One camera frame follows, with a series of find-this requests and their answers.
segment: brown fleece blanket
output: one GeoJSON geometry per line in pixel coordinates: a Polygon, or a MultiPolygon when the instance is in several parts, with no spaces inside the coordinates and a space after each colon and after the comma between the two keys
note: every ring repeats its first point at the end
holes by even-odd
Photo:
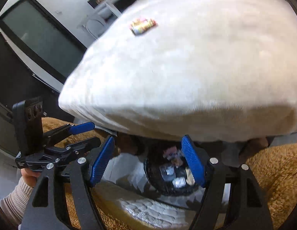
{"type": "MultiPolygon", "coordinates": [[[[42,123],[43,131],[46,132],[67,122],[53,118],[42,118],[42,123]]],[[[101,130],[89,131],[76,136],[70,136],[56,146],[64,147],[93,136],[99,137],[103,142],[107,137],[107,133],[101,130]]],[[[118,155],[120,149],[122,150],[122,147],[118,146],[114,155],[118,155]]],[[[250,166],[259,185],[266,193],[273,226],[274,229],[278,229],[297,204],[297,144],[264,149],[248,159],[246,163],[250,166]]],[[[80,228],[69,184],[66,184],[65,191],[72,226],[80,228]]],[[[102,210],[102,202],[94,201],[107,229],[131,230],[125,223],[115,219],[110,214],[105,214],[102,210]]]]}

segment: ridged blue pad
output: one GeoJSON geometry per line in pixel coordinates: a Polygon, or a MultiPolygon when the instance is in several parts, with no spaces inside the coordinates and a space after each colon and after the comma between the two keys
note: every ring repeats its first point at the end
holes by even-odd
{"type": "Polygon", "coordinates": [[[90,177],[91,186],[95,186],[101,181],[109,160],[112,158],[114,151],[114,138],[110,137],[105,144],[98,158],[92,165],[92,172],[90,177]]]}
{"type": "Polygon", "coordinates": [[[205,167],[202,164],[197,153],[193,149],[193,142],[188,136],[184,136],[182,139],[182,152],[186,158],[188,166],[193,174],[194,180],[201,187],[205,187],[205,167]]]}
{"type": "Polygon", "coordinates": [[[77,134],[80,134],[80,133],[84,133],[84,132],[87,132],[87,131],[94,130],[94,128],[95,128],[95,124],[93,122],[82,123],[82,124],[79,124],[79,125],[72,126],[69,129],[69,133],[72,134],[72,135],[77,135],[77,134]]]}

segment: metal bolt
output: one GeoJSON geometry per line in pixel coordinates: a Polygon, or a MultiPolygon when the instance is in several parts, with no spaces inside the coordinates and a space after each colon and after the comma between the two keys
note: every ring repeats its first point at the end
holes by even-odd
{"type": "Polygon", "coordinates": [[[210,161],[212,164],[217,164],[217,163],[219,162],[218,159],[215,158],[215,157],[210,158],[209,161],[210,161]]]}
{"type": "Polygon", "coordinates": [[[78,162],[79,164],[85,163],[86,161],[87,161],[87,159],[85,159],[84,157],[81,157],[81,158],[79,158],[79,159],[77,160],[77,162],[78,162]]]}
{"type": "Polygon", "coordinates": [[[48,170],[51,170],[53,167],[54,167],[54,164],[53,163],[49,163],[48,165],[46,165],[46,168],[48,170]]]}
{"type": "Polygon", "coordinates": [[[248,170],[248,169],[249,169],[249,166],[246,165],[246,164],[243,164],[243,165],[241,165],[241,168],[242,168],[243,170],[248,170]]]}

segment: human hand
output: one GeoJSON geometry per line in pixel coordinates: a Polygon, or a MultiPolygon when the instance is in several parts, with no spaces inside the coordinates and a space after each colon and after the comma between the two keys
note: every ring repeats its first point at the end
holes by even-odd
{"type": "Polygon", "coordinates": [[[34,172],[29,168],[21,169],[21,174],[24,182],[32,188],[36,185],[36,179],[41,175],[40,172],[34,172]]]}

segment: beige sweater sleeve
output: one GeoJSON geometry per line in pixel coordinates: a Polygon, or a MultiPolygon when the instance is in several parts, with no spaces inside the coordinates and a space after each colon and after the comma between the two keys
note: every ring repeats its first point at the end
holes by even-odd
{"type": "Polygon", "coordinates": [[[16,226],[22,221],[32,190],[33,188],[29,187],[21,177],[13,192],[0,200],[2,211],[4,211],[8,219],[16,226]]]}

